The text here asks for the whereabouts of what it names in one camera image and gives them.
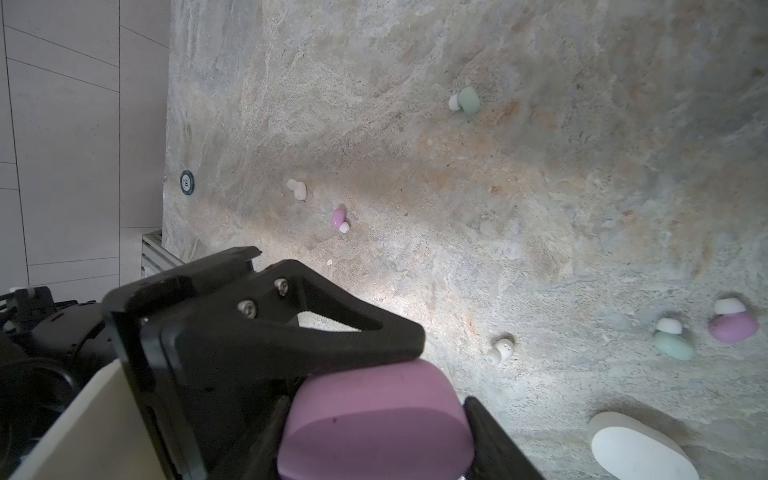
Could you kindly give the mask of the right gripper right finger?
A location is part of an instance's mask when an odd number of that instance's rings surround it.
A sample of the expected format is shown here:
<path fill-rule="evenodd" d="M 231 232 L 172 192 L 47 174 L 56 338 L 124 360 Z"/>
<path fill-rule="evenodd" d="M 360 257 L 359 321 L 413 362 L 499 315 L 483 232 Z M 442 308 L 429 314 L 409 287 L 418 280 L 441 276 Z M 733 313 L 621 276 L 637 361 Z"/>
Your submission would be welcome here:
<path fill-rule="evenodd" d="M 484 405 L 467 397 L 463 408 L 473 436 L 474 459 L 465 479 L 543 480 L 544 477 Z"/>

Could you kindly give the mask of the purple earbud charging case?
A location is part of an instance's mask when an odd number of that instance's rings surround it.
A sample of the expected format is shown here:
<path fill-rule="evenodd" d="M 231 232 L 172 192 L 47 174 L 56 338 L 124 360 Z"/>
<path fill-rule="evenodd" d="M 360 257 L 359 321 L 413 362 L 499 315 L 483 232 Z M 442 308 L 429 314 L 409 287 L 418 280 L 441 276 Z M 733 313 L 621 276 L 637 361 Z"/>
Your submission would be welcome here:
<path fill-rule="evenodd" d="M 283 479 L 459 479 L 475 456 L 458 395 L 425 360 L 306 380 L 277 454 Z"/>

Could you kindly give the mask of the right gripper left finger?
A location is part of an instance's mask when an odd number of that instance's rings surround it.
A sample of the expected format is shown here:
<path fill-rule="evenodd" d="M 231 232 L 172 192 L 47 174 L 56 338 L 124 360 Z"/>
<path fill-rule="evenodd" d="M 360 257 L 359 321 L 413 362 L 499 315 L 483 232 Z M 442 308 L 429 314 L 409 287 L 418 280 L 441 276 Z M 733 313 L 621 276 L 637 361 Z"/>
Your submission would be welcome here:
<path fill-rule="evenodd" d="M 233 247 L 110 291 L 102 315 L 169 479 L 273 479 L 309 377 L 395 364 L 421 325 L 296 260 Z"/>

